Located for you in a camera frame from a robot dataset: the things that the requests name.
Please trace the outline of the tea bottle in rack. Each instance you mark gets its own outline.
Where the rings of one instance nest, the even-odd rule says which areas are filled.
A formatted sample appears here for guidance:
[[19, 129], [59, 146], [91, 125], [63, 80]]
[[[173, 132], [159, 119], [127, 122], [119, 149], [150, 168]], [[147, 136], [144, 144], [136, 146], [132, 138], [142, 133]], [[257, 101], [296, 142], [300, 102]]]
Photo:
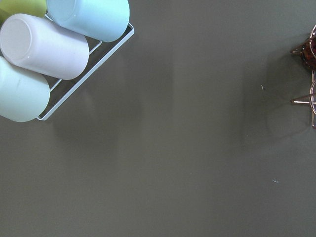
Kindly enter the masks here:
[[316, 39], [312, 38], [302, 46], [302, 60], [311, 70], [316, 69]]

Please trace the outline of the yellow green cup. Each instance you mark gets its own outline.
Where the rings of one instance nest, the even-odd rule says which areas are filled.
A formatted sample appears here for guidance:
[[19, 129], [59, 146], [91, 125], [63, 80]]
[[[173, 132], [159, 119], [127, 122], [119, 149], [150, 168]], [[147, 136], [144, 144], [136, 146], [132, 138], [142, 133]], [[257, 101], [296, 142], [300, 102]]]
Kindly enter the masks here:
[[43, 17], [46, 11], [46, 0], [1, 0], [0, 23], [17, 13]]

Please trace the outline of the light blue cup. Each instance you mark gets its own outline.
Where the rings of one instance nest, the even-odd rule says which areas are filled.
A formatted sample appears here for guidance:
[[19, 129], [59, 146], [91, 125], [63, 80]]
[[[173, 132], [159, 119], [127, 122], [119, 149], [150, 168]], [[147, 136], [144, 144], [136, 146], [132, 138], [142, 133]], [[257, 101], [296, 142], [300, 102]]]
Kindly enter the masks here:
[[120, 38], [129, 23], [127, 0], [48, 0], [46, 4], [59, 26], [104, 42]]

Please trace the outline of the white cup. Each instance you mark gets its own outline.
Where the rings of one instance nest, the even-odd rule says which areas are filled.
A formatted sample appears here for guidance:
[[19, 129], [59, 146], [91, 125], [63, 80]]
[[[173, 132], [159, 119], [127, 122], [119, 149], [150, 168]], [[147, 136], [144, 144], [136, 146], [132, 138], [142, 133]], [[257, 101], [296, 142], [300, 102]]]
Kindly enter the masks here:
[[0, 49], [15, 66], [64, 80], [78, 77], [89, 59], [85, 36], [22, 13], [3, 23]]

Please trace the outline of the mint green cup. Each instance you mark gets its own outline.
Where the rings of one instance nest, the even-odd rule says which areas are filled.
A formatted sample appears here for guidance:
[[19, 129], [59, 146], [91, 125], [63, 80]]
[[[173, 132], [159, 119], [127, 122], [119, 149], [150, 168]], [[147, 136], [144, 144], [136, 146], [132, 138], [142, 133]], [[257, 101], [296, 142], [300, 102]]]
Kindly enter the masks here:
[[27, 122], [47, 107], [50, 88], [47, 80], [0, 58], [0, 115], [16, 122]]

